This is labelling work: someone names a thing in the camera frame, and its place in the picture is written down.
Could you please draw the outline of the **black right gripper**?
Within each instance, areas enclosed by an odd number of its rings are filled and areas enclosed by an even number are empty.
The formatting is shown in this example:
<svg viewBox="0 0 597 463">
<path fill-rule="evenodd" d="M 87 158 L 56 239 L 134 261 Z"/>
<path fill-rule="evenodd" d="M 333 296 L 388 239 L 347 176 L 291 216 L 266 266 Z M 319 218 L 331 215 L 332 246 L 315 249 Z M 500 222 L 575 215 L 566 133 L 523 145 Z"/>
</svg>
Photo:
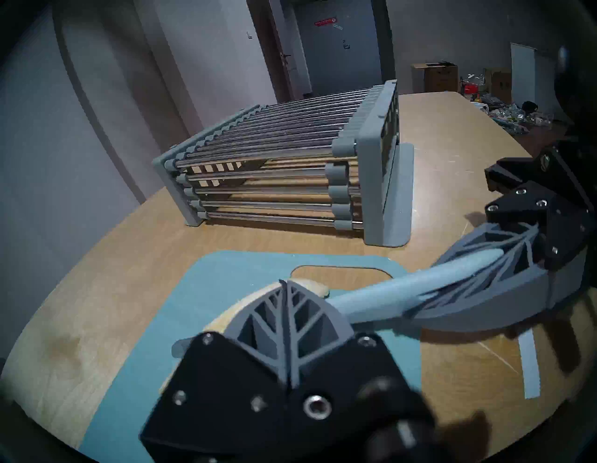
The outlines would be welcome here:
<svg viewBox="0 0 597 463">
<path fill-rule="evenodd" d="M 488 249 L 505 255 L 524 238 L 544 267 L 561 267 L 596 240 L 596 156 L 579 145 L 548 145 L 531 158 L 501 158 L 485 169 L 486 221 L 462 236 L 437 264 Z"/>
</svg>

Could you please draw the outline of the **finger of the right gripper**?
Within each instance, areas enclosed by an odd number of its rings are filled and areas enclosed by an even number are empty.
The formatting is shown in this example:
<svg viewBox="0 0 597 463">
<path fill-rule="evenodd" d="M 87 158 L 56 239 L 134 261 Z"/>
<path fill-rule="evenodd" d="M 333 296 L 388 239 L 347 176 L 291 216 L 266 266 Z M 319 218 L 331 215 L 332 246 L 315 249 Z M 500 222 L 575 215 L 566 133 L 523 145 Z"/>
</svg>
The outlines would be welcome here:
<svg viewBox="0 0 597 463">
<path fill-rule="evenodd" d="M 544 225 L 486 222 L 452 245 L 436 262 L 448 263 L 481 250 L 502 257 L 472 277 L 439 290 L 406 312 L 424 329 L 492 331 L 564 309 L 590 285 L 596 218 L 588 212 L 556 214 Z"/>
</svg>

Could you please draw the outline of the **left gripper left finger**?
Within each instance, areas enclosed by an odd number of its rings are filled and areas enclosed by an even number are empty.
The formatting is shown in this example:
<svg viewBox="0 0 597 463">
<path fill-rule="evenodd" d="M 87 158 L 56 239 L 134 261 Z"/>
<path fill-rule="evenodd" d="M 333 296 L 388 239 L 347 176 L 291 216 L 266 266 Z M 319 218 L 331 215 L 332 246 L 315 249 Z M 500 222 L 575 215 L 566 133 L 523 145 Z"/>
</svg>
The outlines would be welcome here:
<svg viewBox="0 0 597 463">
<path fill-rule="evenodd" d="M 288 283 L 245 305 L 224 329 L 186 340 L 140 433 L 153 462 L 208 462 L 247 453 L 288 389 Z"/>
</svg>

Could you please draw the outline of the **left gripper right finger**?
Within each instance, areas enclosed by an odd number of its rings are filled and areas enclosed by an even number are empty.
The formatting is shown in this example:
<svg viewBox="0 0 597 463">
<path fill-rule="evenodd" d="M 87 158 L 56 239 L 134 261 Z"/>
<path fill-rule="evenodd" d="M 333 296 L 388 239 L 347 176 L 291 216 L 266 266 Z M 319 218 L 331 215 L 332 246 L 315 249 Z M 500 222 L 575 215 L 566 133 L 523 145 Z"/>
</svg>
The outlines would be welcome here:
<svg viewBox="0 0 597 463">
<path fill-rule="evenodd" d="M 293 439 L 431 439 L 432 412 L 383 340 L 326 300 L 284 284 L 285 426 Z"/>
</svg>

